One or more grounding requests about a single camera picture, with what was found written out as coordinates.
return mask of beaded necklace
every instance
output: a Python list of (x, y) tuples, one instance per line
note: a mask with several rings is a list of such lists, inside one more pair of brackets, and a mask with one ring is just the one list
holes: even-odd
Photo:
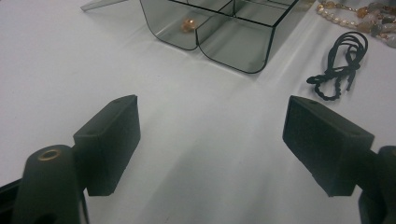
[[(356, 12), (361, 22), (357, 23), (355, 21), (341, 19), (327, 10), (334, 8)], [(328, 21), (332, 21), (335, 24), (349, 29), (370, 34), (373, 37), (378, 37), (389, 47), (396, 48), (396, 35), (389, 35), (389, 33), (396, 31), (396, 7), (387, 7), (380, 3), (371, 3), (368, 7), (354, 9), (339, 3), (334, 3), (333, 1), (322, 1), (317, 6), (317, 13)]]

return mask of pearl bead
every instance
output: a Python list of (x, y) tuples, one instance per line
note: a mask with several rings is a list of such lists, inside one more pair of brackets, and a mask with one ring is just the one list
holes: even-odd
[(348, 21), (347, 20), (341, 20), (340, 21), (340, 26), (347, 26)]
[(356, 29), (359, 32), (370, 34), (370, 30), (372, 27), (373, 27), (372, 23), (364, 21), (364, 22), (359, 23), (359, 25), (356, 27)]
[(322, 5), (322, 4), (319, 4), (318, 6), (317, 6), (317, 11), (319, 11), (320, 9), (323, 9), (324, 8), (324, 6)]
[(335, 3), (332, 1), (329, 1), (326, 3), (326, 8), (334, 8), (335, 7)]
[(334, 13), (330, 13), (326, 17), (326, 19), (329, 20), (329, 21), (332, 20), (332, 18), (334, 18)]
[(382, 30), (382, 24), (375, 24), (370, 30), (371, 36), (379, 35), (381, 33), (381, 30)]
[(376, 15), (373, 15), (373, 14), (369, 13), (361, 21), (363, 21), (363, 22), (367, 21), (367, 22), (376, 23), (378, 21), (378, 19), (376, 18)]
[(354, 28), (354, 29), (355, 29), (356, 26), (358, 26), (358, 24), (357, 24), (355, 21), (350, 21), (350, 22), (349, 22), (349, 27), (350, 27), (350, 28)]
[(361, 7), (356, 12), (359, 18), (364, 18), (367, 15), (367, 7)]
[(339, 23), (340, 21), (341, 21), (341, 19), (338, 17), (332, 18), (332, 22), (334, 22), (334, 23)]
[(384, 15), (384, 18), (382, 19), (382, 24), (385, 23), (393, 23), (395, 21), (396, 17), (391, 16), (391, 15)]
[(369, 6), (367, 7), (368, 12), (372, 12), (376, 9), (382, 9), (384, 5), (381, 3), (370, 3)]
[(396, 24), (395, 23), (387, 23), (382, 25), (381, 32), (392, 32), (396, 30)]
[(387, 45), (391, 48), (396, 48), (396, 35), (390, 36), (387, 39)]

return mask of metal ring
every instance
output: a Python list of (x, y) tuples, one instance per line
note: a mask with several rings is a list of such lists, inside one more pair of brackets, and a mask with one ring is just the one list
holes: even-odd
[(38, 156), (40, 161), (50, 161), (53, 160), (61, 155), (61, 150), (58, 148), (50, 149), (43, 152), (41, 155)]

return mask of bead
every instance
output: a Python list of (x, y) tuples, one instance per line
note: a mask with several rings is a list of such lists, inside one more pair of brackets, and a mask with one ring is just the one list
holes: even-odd
[(356, 29), (359, 32), (369, 34), (372, 26), (373, 26), (372, 23), (364, 21), (364, 22), (359, 23), (359, 25), (356, 27)]
[(396, 30), (396, 24), (395, 23), (382, 24), (381, 33), (392, 32), (392, 31), (395, 31), (395, 30)]
[(356, 28), (358, 26), (358, 23), (357, 22), (355, 22), (355, 21), (350, 21), (349, 22), (349, 27), (350, 28)]
[(334, 23), (339, 23), (340, 21), (341, 21), (341, 19), (338, 17), (332, 18), (332, 22), (334, 22)]
[(381, 9), (383, 9), (383, 7), (384, 7), (384, 5), (381, 3), (370, 3), (369, 6), (367, 7), (367, 11), (372, 12), (376, 9), (381, 10)]
[(385, 23), (393, 23), (395, 21), (396, 17), (391, 16), (391, 15), (384, 15), (384, 18), (382, 19), (382, 24)]
[(192, 32), (193, 30), (195, 30), (195, 28), (196, 28), (195, 21), (191, 19), (186, 19), (183, 21), (183, 24), (181, 24), (181, 30), (184, 33)]
[(349, 22), (347, 20), (341, 20), (340, 21), (340, 26), (347, 26)]
[(371, 23), (376, 23), (378, 21), (378, 19), (376, 18), (376, 15), (373, 15), (373, 14), (369, 13), (361, 21), (363, 21), (363, 22), (367, 21), (367, 22), (371, 22)]
[(326, 19), (329, 20), (329, 21), (332, 20), (332, 18), (334, 18), (334, 13), (330, 13), (326, 17)]
[(375, 24), (370, 30), (371, 36), (377, 36), (381, 33), (382, 30), (382, 25), (381, 24)]
[(326, 2), (326, 8), (335, 8), (335, 3), (332, 1)]
[(390, 36), (387, 39), (387, 45), (391, 48), (396, 48), (396, 35)]
[(358, 18), (364, 18), (367, 15), (367, 7), (361, 7), (356, 11), (356, 14), (358, 14)]
[(370, 12), (370, 14), (373, 14), (373, 15), (375, 15), (377, 17), (380, 15), (380, 13), (381, 13), (381, 11), (379, 9), (376, 9), (376, 10)]
[(321, 10), (321, 9), (323, 9), (324, 8), (324, 6), (322, 5), (322, 4), (319, 4), (318, 6), (317, 6), (317, 11), (319, 11), (319, 10)]

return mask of orange bead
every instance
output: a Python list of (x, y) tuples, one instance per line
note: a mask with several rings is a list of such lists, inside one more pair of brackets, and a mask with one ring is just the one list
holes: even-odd
[(192, 32), (193, 30), (195, 30), (195, 28), (196, 28), (195, 21), (191, 19), (186, 19), (183, 21), (183, 24), (181, 24), (181, 30), (184, 33)]

